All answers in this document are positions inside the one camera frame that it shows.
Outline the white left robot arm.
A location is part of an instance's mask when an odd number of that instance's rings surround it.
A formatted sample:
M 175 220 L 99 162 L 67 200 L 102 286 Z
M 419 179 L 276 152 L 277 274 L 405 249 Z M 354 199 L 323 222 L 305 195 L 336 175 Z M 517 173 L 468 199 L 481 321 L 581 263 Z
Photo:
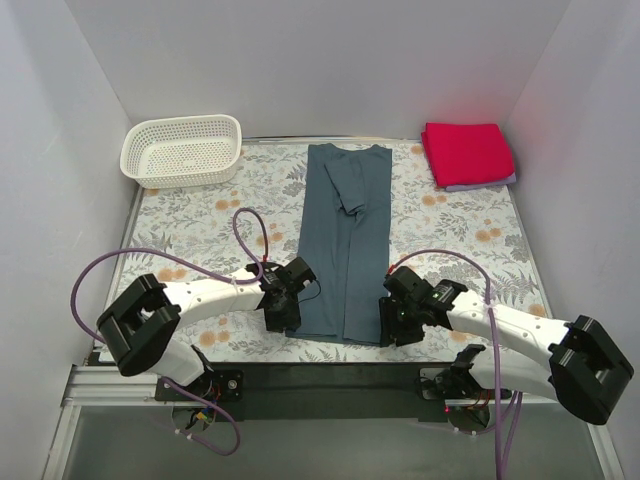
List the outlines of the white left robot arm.
M 301 326 L 299 295 L 316 281 L 300 257 L 286 265 L 249 264 L 227 281 L 163 283 L 146 274 L 114 300 L 97 326 L 122 376 L 154 373 L 206 398 L 222 382 L 199 348 L 173 338 L 176 330 L 227 313 L 261 310 L 267 331 L 294 332 Z

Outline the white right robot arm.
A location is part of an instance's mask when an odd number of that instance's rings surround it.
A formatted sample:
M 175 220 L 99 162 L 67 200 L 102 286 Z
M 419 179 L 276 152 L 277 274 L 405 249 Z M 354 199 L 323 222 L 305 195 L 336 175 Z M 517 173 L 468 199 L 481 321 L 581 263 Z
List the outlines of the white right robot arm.
M 471 399 L 500 388 L 555 400 L 575 417 L 604 425 L 633 378 L 634 369 L 605 328 L 581 315 L 573 322 L 487 306 L 478 293 L 451 280 L 431 285 L 401 266 L 384 281 L 379 301 L 381 344 L 423 340 L 428 327 L 443 327 L 497 347 L 469 344 L 455 360 L 423 382 L 435 398 Z

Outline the dark teal t shirt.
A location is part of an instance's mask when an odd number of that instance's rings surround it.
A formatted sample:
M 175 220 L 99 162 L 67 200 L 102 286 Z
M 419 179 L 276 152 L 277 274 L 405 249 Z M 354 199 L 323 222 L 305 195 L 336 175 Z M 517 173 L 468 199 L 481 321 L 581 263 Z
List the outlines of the dark teal t shirt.
M 390 264 L 392 152 L 373 145 L 308 149 L 298 255 L 318 284 L 300 302 L 292 337 L 376 345 Z

